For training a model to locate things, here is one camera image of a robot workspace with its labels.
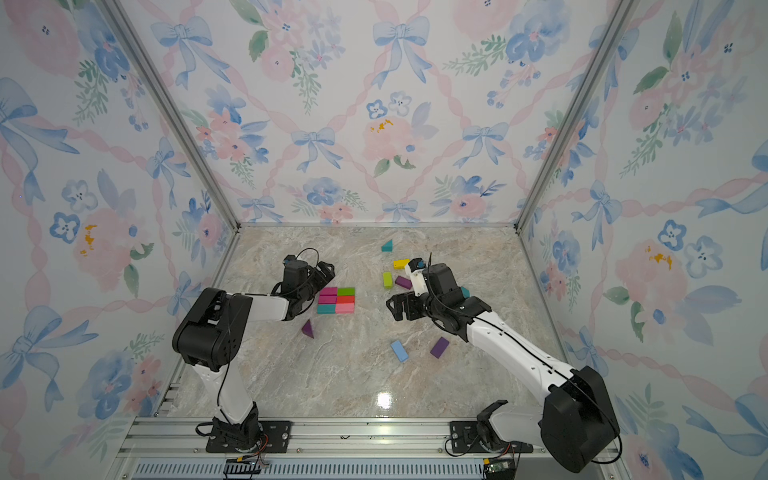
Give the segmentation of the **teal rectangular block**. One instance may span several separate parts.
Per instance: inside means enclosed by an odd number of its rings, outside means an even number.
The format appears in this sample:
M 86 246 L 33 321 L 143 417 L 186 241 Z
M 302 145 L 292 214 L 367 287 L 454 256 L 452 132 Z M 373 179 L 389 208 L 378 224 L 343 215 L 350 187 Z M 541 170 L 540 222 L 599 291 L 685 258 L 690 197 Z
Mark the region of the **teal rectangular block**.
M 336 304 L 320 304 L 317 306 L 316 312 L 319 315 L 331 315 L 336 313 Z

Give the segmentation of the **purple triangular block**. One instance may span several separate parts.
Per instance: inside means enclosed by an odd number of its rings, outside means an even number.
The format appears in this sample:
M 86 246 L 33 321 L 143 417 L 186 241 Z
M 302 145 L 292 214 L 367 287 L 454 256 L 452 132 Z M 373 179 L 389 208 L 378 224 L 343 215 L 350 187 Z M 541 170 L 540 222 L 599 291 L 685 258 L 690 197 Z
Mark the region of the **purple triangular block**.
M 301 332 L 307 337 L 314 339 L 314 330 L 310 319 L 308 319 L 302 326 Z

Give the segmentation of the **light pink rectangular block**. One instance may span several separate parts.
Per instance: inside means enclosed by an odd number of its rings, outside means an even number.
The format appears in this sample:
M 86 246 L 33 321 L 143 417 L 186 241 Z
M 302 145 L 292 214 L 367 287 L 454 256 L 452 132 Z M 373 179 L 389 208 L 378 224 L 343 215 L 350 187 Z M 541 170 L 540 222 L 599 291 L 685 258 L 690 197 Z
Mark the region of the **light pink rectangular block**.
M 354 304 L 337 304 L 336 305 L 337 314 L 353 314 L 354 312 L 355 312 Z

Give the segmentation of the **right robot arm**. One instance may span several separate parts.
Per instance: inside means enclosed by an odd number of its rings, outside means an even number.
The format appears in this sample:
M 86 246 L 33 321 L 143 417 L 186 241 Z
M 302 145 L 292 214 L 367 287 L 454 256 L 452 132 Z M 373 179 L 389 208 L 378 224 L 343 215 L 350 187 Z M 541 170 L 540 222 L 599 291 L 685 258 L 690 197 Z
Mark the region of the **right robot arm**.
M 446 264 L 416 258 L 405 271 L 412 289 L 387 300 L 393 318 L 428 318 L 444 333 L 490 355 L 541 407 L 524 414 L 505 400 L 492 403 L 476 417 L 471 447 L 510 453 L 520 444 L 539 445 L 565 470 L 579 473 L 621 439 L 605 382 L 594 368 L 575 369 L 538 348 L 486 302 L 465 296 Z

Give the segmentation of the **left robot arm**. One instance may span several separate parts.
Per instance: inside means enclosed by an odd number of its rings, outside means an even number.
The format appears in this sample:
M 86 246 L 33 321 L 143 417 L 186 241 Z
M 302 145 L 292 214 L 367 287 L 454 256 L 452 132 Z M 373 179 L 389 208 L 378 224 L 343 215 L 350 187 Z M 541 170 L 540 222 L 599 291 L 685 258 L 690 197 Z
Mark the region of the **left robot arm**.
M 283 260 L 283 278 L 268 294 L 204 289 L 177 327 L 172 348 L 202 380 L 216 408 L 205 436 L 240 452 L 260 449 L 266 433 L 258 406 L 240 376 L 237 354 L 251 323 L 291 321 L 335 278 L 335 266 Z

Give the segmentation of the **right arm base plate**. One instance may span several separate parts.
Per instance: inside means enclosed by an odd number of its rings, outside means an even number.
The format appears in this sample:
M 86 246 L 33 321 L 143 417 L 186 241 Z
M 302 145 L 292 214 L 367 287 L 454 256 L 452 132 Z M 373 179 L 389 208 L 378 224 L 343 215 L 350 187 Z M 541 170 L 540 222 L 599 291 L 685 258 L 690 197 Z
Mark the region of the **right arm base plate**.
M 452 421 L 449 423 L 449 437 L 444 449 L 451 457 L 467 454 L 484 454 L 491 457 L 528 454 L 534 452 L 531 444 L 519 441 L 505 442 L 492 430 L 487 422 Z

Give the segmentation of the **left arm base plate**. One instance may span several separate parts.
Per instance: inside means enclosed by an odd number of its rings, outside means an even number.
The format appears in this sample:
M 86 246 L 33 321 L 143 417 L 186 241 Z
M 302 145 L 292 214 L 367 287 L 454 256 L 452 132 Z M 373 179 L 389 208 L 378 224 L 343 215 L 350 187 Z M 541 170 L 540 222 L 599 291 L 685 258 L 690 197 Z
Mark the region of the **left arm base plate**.
M 223 426 L 213 428 L 205 452 L 211 454 L 286 453 L 293 424 L 287 420 L 259 420 L 254 434 L 228 433 Z

